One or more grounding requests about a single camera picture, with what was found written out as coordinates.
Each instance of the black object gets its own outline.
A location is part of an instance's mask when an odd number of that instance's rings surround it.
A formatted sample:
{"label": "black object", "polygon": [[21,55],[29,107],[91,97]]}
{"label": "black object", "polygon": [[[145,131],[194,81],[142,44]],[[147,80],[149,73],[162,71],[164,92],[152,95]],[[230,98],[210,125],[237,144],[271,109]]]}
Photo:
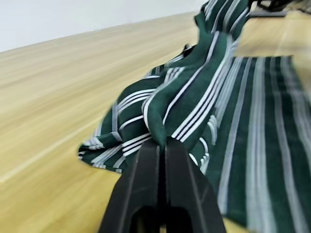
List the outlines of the black object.
{"label": "black object", "polygon": [[287,12],[280,11],[280,12],[266,12],[266,11],[252,11],[249,14],[250,18],[279,18],[285,17]]}
{"label": "black object", "polygon": [[[252,6],[252,3],[255,2],[256,0],[250,0],[248,7],[249,9]],[[260,8],[262,8],[265,11],[268,12],[280,12],[282,10],[284,10],[284,8],[291,3],[293,0],[270,0],[270,4],[268,6],[262,4],[262,2],[267,2],[267,0],[257,0],[257,6],[259,6]]]}
{"label": "black object", "polygon": [[302,13],[311,15],[311,7],[301,7],[298,10],[301,11]]}
{"label": "black object", "polygon": [[183,144],[145,142],[117,181],[98,233],[225,233],[216,197]]}

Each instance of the striped fabric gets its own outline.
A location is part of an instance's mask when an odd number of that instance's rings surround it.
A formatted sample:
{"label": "striped fabric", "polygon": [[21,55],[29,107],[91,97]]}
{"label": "striped fabric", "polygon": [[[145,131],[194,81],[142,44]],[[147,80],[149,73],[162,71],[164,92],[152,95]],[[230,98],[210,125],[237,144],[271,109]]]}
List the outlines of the striped fabric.
{"label": "striped fabric", "polygon": [[222,214],[259,233],[311,231],[311,108],[291,57],[233,57],[246,0],[210,0],[199,42],[128,86],[79,158],[122,172],[172,136],[210,180]]}

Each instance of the green striped cloth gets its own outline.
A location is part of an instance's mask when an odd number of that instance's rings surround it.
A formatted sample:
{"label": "green striped cloth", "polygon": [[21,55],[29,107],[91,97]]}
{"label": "green striped cloth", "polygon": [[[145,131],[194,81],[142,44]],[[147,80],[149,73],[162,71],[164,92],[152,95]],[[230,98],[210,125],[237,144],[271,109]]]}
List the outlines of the green striped cloth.
{"label": "green striped cloth", "polygon": [[79,148],[122,172],[172,136],[210,180],[221,213],[259,233],[311,230],[311,108],[291,57],[233,57],[246,0],[210,0],[199,42],[128,86]]}

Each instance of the wooden surface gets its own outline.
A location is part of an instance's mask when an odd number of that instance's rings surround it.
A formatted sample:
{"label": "wooden surface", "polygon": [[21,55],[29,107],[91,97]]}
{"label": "wooden surface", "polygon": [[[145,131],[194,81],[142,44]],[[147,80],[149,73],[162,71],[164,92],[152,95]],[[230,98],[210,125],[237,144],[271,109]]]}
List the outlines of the wooden surface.
{"label": "wooden surface", "polygon": [[[77,147],[127,85],[196,42],[192,15],[0,53],[1,233],[96,232],[119,175],[83,164]],[[238,54],[294,54],[310,91],[310,25],[300,13],[251,19]]]}

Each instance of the towel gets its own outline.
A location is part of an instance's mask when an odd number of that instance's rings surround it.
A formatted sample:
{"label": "towel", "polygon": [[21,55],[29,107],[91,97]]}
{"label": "towel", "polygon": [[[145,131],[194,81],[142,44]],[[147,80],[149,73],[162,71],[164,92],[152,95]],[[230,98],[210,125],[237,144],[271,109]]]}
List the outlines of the towel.
{"label": "towel", "polygon": [[78,150],[122,172],[152,138],[180,140],[223,216],[259,233],[311,231],[311,108],[292,57],[234,57],[246,0],[210,0],[198,44],[120,94]]}

